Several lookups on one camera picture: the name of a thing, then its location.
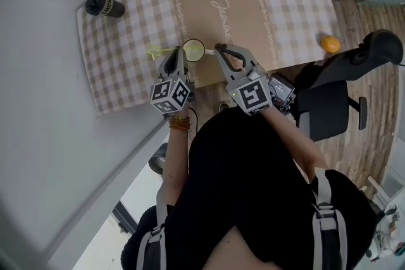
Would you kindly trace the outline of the dark-framed window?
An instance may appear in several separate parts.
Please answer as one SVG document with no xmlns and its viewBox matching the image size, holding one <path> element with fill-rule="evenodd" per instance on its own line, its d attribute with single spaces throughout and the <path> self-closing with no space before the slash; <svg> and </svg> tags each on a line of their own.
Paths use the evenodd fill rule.
<svg viewBox="0 0 405 270">
<path fill-rule="evenodd" d="M 117 222 L 121 233 L 133 235 L 136 232 L 138 224 L 121 201 L 115 205 L 111 215 Z"/>
</svg>

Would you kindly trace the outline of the white cabinet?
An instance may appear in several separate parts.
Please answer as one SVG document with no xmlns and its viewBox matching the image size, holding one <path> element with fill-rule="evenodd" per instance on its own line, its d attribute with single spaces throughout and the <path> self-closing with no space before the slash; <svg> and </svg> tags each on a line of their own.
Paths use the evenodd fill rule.
<svg viewBox="0 0 405 270">
<path fill-rule="evenodd" d="M 385 257 L 399 256 L 405 249 L 405 180 L 394 170 L 388 169 L 381 183 L 371 176 L 373 203 L 382 211 L 367 257 L 371 262 Z"/>
</svg>

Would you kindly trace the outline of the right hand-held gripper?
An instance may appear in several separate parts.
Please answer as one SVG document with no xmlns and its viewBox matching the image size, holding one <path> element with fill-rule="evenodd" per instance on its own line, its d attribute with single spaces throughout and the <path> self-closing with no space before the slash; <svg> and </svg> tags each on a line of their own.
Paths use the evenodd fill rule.
<svg viewBox="0 0 405 270">
<path fill-rule="evenodd" d="M 226 90 L 243 112 L 252 116 L 271 107 L 266 73 L 249 50 L 234 44 L 216 44 L 214 54 L 228 82 Z M 241 61 L 242 68 L 248 64 L 253 67 L 241 71 L 230 58 Z"/>
</svg>

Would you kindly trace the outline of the person's right forearm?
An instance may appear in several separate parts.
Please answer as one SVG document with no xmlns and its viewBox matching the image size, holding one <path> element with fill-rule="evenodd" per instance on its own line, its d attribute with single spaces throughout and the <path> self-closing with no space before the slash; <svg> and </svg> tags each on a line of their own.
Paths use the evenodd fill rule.
<svg viewBox="0 0 405 270">
<path fill-rule="evenodd" d="M 309 181 L 315 177 L 315 168 L 328 169 L 325 156 L 316 143 L 275 107 L 265 109 L 261 114 L 278 133 L 293 160 L 303 170 Z"/>
</svg>

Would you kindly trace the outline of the table with checked tablecloth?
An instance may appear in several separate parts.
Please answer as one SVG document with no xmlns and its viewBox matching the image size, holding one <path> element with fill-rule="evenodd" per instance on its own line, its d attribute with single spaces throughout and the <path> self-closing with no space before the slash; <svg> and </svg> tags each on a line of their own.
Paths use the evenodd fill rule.
<svg viewBox="0 0 405 270">
<path fill-rule="evenodd" d="M 323 35 L 338 36 L 332 0 L 116 0 L 120 18 L 77 11 L 85 70 L 97 112 L 149 101 L 158 67 L 147 50 L 199 39 L 250 50 L 267 71 L 324 59 Z"/>
</svg>

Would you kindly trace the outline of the black office chair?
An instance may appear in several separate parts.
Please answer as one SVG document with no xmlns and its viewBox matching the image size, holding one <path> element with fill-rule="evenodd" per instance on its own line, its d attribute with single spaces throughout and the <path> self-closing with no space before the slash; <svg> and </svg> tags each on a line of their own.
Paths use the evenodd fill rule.
<svg viewBox="0 0 405 270">
<path fill-rule="evenodd" d="M 400 38 L 386 29 L 368 34 L 357 48 L 338 53 L 323 64 L 307 64 L 295 77 L 292 115 L 311 140 L 317 142 L 346 132 L 349 107 L 358 112 L 358 129 L 367 125 L 368 103 L 349 96 L 347 83 L 381 65 L 399 65 L 404 48 Z"/>
</svg>

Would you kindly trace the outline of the person's black-clad body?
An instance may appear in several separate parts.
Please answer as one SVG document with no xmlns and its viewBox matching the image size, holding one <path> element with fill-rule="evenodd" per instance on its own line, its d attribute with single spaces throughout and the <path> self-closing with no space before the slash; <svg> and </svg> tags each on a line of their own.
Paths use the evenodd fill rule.
<svg viewBox="0 0 405 270">
<path fill-rule="evenodd" d="M 188 139 L 188 176 L 174 206 L 140 218 L 123 270 L 353 270 L 376 228 L 347 176 L 312 181 L 261 113 L 228 108 Z"/>
</svg>

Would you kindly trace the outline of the orange fruit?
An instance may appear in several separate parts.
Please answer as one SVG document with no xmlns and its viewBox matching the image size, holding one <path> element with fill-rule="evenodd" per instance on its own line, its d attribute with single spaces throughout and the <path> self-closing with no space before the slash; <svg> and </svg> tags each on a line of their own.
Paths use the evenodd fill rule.
<svg viewBox="0 0 405 270">
<path fill-rule="evenodd" d="M 321 48 L 327 53 L 336 53 L 340 50 L 340 41 L 331 35 L 324 35 L 320 39 Z"/>
</svg>

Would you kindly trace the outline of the black waste bin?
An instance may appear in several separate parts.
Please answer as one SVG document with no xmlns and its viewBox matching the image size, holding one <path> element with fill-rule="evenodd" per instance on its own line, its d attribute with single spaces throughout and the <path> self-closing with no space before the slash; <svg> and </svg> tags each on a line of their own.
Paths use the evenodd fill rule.
<svg viewBox="0 0 405 270">
<path fill-rule="evenodd" d="M 167 146 L 168 146 L 167 143 L 161 144 L 158 150 L 152 155 L 152 157 L 148 161 L 150 169 L 160 176 L 163 175 Z"/>
</svg>

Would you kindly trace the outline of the black tumbler bottle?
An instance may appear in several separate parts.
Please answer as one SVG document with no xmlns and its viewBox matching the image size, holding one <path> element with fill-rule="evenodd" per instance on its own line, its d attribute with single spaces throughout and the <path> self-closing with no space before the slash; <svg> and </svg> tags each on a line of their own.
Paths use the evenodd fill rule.
<svg viewBox="0 0 405 270">
<path fill-rule="evenodd" d="M 86 0 L 85 10 L 92 16 L 120 18 L 125 13 L 125 6 L 116 0 Z"/>
</svg>

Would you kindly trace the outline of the yellow-green star stirrer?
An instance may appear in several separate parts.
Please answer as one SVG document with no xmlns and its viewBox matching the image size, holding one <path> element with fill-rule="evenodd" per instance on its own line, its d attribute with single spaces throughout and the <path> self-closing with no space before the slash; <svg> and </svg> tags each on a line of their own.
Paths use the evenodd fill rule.
<svg viewBox="0 0 405 270">
<path fill-rule="evenodd" d="M 199 49 L 200 47 L 197 45 L 193 46 L 182 46 L 183 50 L 188 50 L 188 49 Z M 157 57 L 161 56 L 162 52 L 169 52 L 169 51 L 174 51 L 176 47 L 169 47 L 169 48 L 160 48 L 160 46 L 155 46 L 152 44 L 150 48 L 147 50 L 147 53 L 152 57 L 152 60 L 155 60 Z"/>
</svg>

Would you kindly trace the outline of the black display box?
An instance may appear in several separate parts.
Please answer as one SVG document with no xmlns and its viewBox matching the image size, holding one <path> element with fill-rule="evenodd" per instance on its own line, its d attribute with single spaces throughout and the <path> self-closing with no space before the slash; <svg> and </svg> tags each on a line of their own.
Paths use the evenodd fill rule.
<svg viewBox="0 0 405 270">
<path fill-rule="evenodd" d="M 270 76 L 268 86 L 273 105 L 283 115 L 288 115 L 296 96 L 295 87 L 279 73 Z"/>
</svg>

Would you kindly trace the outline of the white cup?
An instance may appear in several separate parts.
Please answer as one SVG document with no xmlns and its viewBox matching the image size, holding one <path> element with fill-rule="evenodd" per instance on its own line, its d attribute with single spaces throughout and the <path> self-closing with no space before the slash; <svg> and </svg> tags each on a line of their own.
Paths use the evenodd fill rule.
<svg viewBox="0 0 405 270">
<path fill-rule="evenodd" d="M 189 39 L 182 46 L 186 58 L 189 62 L 195 63 L 201 60 L 205 55 L 213 55 L 214 50 L 207 49 L 204 43 L 198 39 Z"/>
</svg>

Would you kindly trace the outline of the person's left forearm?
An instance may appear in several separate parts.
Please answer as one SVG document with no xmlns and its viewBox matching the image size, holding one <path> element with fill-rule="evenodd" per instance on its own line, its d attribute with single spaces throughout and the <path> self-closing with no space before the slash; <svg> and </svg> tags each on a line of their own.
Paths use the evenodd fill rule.
<svg viewBox="0 0 405 270">
<path fill-rule="evenodd" d="M 174 113 L 169 119 L 170 134 L 163 169 L 161 193 L 166 205 L 174 206 L 188 176 L 189 108 Z"/>
</svg>

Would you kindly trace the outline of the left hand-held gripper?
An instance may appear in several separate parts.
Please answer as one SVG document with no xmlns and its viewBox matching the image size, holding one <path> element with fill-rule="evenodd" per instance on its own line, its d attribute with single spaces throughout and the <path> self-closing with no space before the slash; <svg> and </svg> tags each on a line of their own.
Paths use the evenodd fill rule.
<svg viewBox="0 0 405 270">
<path fill-rule="evenodd" d="M 162 114 L 181 111 L 192 93 L 187 73 L 185 51 L 177 46 L 159 66 L 157 82 L 151 87 L 150 104 Z"/>
</svg>

